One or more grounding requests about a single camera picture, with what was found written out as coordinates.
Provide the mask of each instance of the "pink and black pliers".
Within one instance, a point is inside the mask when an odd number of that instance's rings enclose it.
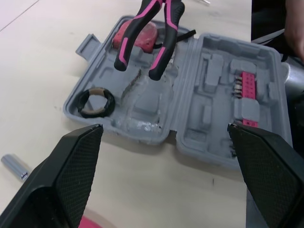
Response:
[[[137,36],[160,11],[163,3],[165,3],[165,40],[149,71],[149,77],[152,80],[160,80],[174,52],[179,21],[185,11],[185,5],[181,0],[142,0],[139,12],[124,32],[114,63],[117,70],[125,71],[127,69]]]

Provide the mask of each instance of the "white table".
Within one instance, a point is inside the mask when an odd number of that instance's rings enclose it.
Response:
[[[34,2],[0,0],[0,30]],[[62,113],[87,66],[75,50],[88,33],[104,40],[140,2],[39,0],[0,32],[0,157],[13,153],[34,168],[61,136],[81,127]],[[250,0],[184,3],[182,26],[250,39]],[[174,144],[147,146],[105,133],[87,207],[117,228],[244,228],[241,174],[182,157]],[[21,183],[0,164],[0,184],[1,212]]]

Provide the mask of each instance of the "textured gripper pad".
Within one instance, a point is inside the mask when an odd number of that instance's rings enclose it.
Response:
[[[56,181],[62,208],[72,228],[79,226],[91,192],[102,128],[83,136],[76,144]]]
[[[230,131],[244,181],[269,228],[284,227],[301,190],[300,183],[260,137]]]

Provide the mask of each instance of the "gray plastic tool case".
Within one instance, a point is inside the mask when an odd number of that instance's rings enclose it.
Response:
[[[132,18],[122,17],[104,43],[88,35],[76,51],[89,66],[64,104],[68,118],[87,125],[103,124],[107,131],[147,144],[160,144],[169,131],[176,131],[181,153],[230,169],[239,166],[231,155],[229,122],[256,121],[258,127],[292,144],[280,55],[274,49],[203,34],[179,42],[161,80],[152,81],[148,71],[159,49],[147,54],[133,47],[127,70],[114,68],[117,50],[112,48],[112,39]],[[153,22],[160,43],[164,23]],[[186,32],[179,28],[179,33]],[[234,79],[242,71],[255,74],[257,102],[232,94]],[[111,116],[85,119],[78,113],[78,95],[92,87],[104,87],[114,95]],[[97,109],[105,103],[92,96],[85,108]]]

